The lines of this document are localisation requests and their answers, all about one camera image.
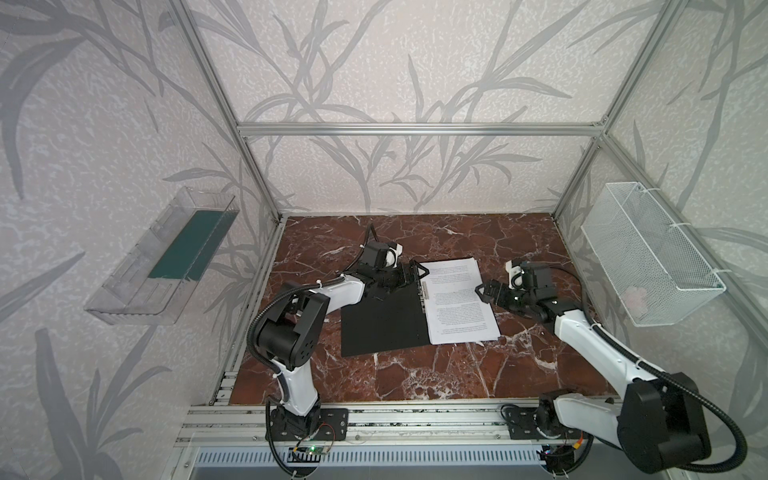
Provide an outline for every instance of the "black mounting plate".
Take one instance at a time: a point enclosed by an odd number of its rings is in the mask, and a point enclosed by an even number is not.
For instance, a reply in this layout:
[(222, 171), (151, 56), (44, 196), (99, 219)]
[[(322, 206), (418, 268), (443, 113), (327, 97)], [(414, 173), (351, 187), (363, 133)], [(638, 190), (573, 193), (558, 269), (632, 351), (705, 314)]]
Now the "black mounting plate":
[[(272, 440), (275, 442), (295, 442), (296, 439), (285, 430), (285, 422), (281, 415), (278, 415), (278, 409), (274, 409), (270, 412), (272, 418), (272, 425), (270, 426), (270, 434)], [(349, 421), (348, 409), (324, 409), (320, 408), (320, 423), (327, 423), (331, 425), (329, 429), (326, 426), (320, 427), (317, 433), (313, 435), (311, 440), (333, 440), (334, 433), (336, 433), (336, 441), (346, 439), (346, 428)]]
[(553, 432), (554, 435), (546, 437), (536, 428), (536, 407), (519, 407), (517, 405), (505, 405), (502, 416), (507, 421), (510, 440), (565, 440), (566, 436), (571, 440), (581, 437), (581, 430), (561, 427)]

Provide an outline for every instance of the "metal frame beam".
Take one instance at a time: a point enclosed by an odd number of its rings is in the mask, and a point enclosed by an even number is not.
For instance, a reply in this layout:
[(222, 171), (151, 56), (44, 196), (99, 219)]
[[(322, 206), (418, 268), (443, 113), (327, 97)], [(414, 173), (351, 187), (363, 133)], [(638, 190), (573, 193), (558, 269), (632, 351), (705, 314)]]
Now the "metal frame beam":
[(244, 137), (267, 135), (499, 135), (499, 136), (596, 136), (599, 124), (588, 123), (242, 123), (237, 126)]
[(230, 343), (227, 346), (227, 357), (224, 362), (219, 366), (219, 371), (216, 375), (213, 393), (211, 399), (208, 402), (209, 405), (213, 405), (219, 398), (221, 383), (226, 377), (234, 377), (237, 375), (237, 370), (240, 368), (240, 364), (243, 362), (243, 354), (245, 353), (245, 330), (248, 326), (248, 322), (261, 304), (261, 299), (266, 289), (266, 282), (270, 278), (272, 272), (272, 264), (275, 261), (277, 255), (277, 247), (280, 245), (280, 239), (283, 238), (283, 232), (286, 228), (287, 216), (283, 216), (283, 219), (277, 224), (275, 230), (270, 235), (269, 240), (266, 242), (266, 252), (262, 257), (262, 262), (259, 265), (259, 271), (253, 277), (253, 282), (250, 285), (250, 292), (248, 293), (245, 307), (240, 311), (240, 315), (237, 317), (237, 323), (235, 324), (235, 333), (230, 338)]
[(237, 119), (235, 118), (230, 102), (227, 100), (227, 96), (224, 94), (224, 89), (219, 82), (219, 78), (216, 76), (214, 65), (208, 57), (208, 53), (205, 51), (202, 37), (200, 36), (200, 32), (197, 31), (194, 19), (192, 18), (192, 12), (187, 7), (187, 3), (184, 0), (167, 0), (167, 3), (170, 6), (170, 14), (174, 18), (174, 22), (184, 35), (184, 40), (192, 52), (192, 57), (195, 60), (197, 67), (200, 69), (200, 72), (203, 74), (203, 78), (205, 79), (211, 94), (214, 96), (219, 112), (224, 119), (224, 126), (232, 136), (235, 148), (245, 162), (253, 181), (256, 182), (264, 201), (269, 204), (272, 216), (276, 220), (279, 220), (280, 212), (277, 209), (277, 204), (272, 198), (270, 189), (266, 186), (266, 181), (264, 181), (264, 178), (259, 171), (256, 159), (253, 158), (253, 154), (248, 148), (248, 145), (237, 131)]
[(632, 68), (630, 68), (627, 76), (621, 83), (614, 100), (611, 102), (611, 106), (608, 107), (608, 112), (603, 117), (604, 132), (608, 132), (619, 118), (619, 114), (627, 105), (632, 92), (637, 88), (637, 84), (640, 83), (648, 66), (660, 50), (661, 45), (667, 40), (675, 24), (677, 24), (677, 20), (683, 14), (687, 3), (688, 0), (667, 0), (661, 7), (661, 11), (656, 18), (654, 26), (648, 33), (643, 48), (640, 49), (640, 52), (634, 59)]
[(726, 291), (722, 297), (725, 299), (726, 304), (731, 308), (733, 313), (738, 317), (746, 330), (754, 336), (763, 345), (763, 348), (768, 349), (768, 319), (765, 317), (760, 305), (749, 294), (749, 290), (741, 283), (741, 281), (728, 269), (728, 266), (723, 263), (720, 256), (717, 255), (699, 232), (694, 228), (685, 216), (674, 206), (674, 204), (659, 190), (656, 184), (645, 173), (645, 170), (638, 167), (638, 165), (631, 159), (626, 150), (619, 145), (610, 135), (604, 135), (599, 140), (599, 146), (603, 147), (603, 150), (613, 158), (614, 163), (624, 174), (632, 181), (642, 183), (647, 189), (650, 190), (650, 194), (659, 202), (659, 204), (670, 214), (670, 217), (680, 225), (681, 230), (696, 249), (701, 252), (704, 259), (712, 265), (712, 267), (722, 270), (718, 274), (721, 280), (726, 286)]
[[(499, 445), (547, 444), (551, 440), (510, 440), (503, 405), (535, 407), (538, 399), (406, 400), (323, 404), (349, 409), (347, 440), (337, 445)], [(263, 446), (264, 406), (190, 407), (176, 447)]]
[(584, 176), (589, 171), (589, 167), (592, 165), (595, 155), (597, 154), (597, 140), (608, 132), (613, 126), (616, 120), (619, 118), (619, 114), (627, 105), (632, 92), (637, 87), (637, 84), (642, 79), (645, 71), (647, 70), (650, 62), (653, 60), (656, 53), (659, 51), (661, 45), (669, 36), (670, 32), (674, 28), (677, 20), (682, 15), (685, 5), (688, 0), (667, 0), (661, 7), (659, 15), (656, 17), (654, 26), (651, 27), (648, 32), (648, 36), (645, 39), (645, 43), (637, 53), (632, 66), (621, 82), (616, 95), (614, 96), (611, 105), (608, 107), (608, 111), (602, 118), (601, 131), (592, 138), (592, 142), (589, 144), (587, 151), (581, 157), (574, 174), (566, 184), (563, 194), (560, 196), (557, 205), (554, 207), (554, 218), (557, 220), (562, 215), (565, 205), (571, 200), (573, 195), (578, 189), (578, 185), (584, 179)]

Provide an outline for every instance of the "red marble tabletop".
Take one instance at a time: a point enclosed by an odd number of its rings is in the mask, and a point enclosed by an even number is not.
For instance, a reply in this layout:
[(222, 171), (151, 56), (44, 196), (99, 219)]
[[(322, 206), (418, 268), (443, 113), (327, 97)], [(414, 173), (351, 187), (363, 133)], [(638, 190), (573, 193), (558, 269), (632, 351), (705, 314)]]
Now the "red marble tabletop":
[[(291, 217), (280, 242), (262, 306), (283, 282), (333, 278), (357, 254), (373, 222), (381, 241), (402, 244), (402, 259), (474, 257), (483, 280), (506, 277), (504, 263), (527, 260), (569, 266), (568, 253), (548, 214)], [(578, 299), (578, 283), (553, 270), (563, 296)], [(494, 342), (429, 345), (374, 355), (341, 357), (341, 318), (328, 315), (312, 357), (315, 387), (324, 402), (479, 399), (538, 396), (556, 389), (585, 395), (612, 393), (586, 360), (533, 320), (494, 306), (501, 338)], [(246, 353), (231, 405), (262, 404), (280, 396), (277, 382)]]

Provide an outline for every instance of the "paper sheet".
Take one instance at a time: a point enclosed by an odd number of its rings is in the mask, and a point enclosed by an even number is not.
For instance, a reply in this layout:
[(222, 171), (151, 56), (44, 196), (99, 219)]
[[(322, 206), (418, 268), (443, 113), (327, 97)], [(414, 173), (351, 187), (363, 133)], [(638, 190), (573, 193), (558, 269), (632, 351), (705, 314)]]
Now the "paper sheet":
[(477, 260), (445, 260), (423, 264), (424, 307), (432, 345), (481, 342), (499, 337), (491, 306), (475, 293), (482, 283)]

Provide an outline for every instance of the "wallpaper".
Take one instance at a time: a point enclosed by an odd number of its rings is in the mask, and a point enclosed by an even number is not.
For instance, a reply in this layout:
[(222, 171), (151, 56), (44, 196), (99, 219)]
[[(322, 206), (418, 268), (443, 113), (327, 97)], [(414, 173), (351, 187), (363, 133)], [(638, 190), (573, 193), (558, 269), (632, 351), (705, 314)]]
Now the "wallpaper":
[[(0, 2), (4, 480), (159, 476), (273, 231), (165, 7)], [(177, 323), (86, 313), (182, 186), (231, 192), (241, 212)]]
[(588, 140), (263, 137), (250, 146), (283, 211), (549, 212)]
[(611, 133), (768, 315), (768, 3), (694, 3)]
[[(581, 225), (606, 182), (629, 181), (613, 158), (599, 153), (574, 197), (558, 219), (563, 239), (589, 285), (601, 322), (635, 352), (668, 372), (684, 372), (699, 391), (726, 410), (750, 445), (737, 470), (707, 478), (757, 480), (768, 468), (768, 356), (752, 340), (722, 298), (716, 298), (672, 326), (636, 327), (589, 246)], [(733, 452), (726, 427), (705, 410), (713, 454), (720, 461)]]
[(662, 4), (189, 1), (240, 121), (599, 121)]
[[(664, 2), (188, 3), (240, 122), (593, 122)], [(551, 211), (587, 140), (250, 143), (281, 210), (375, 214)]]

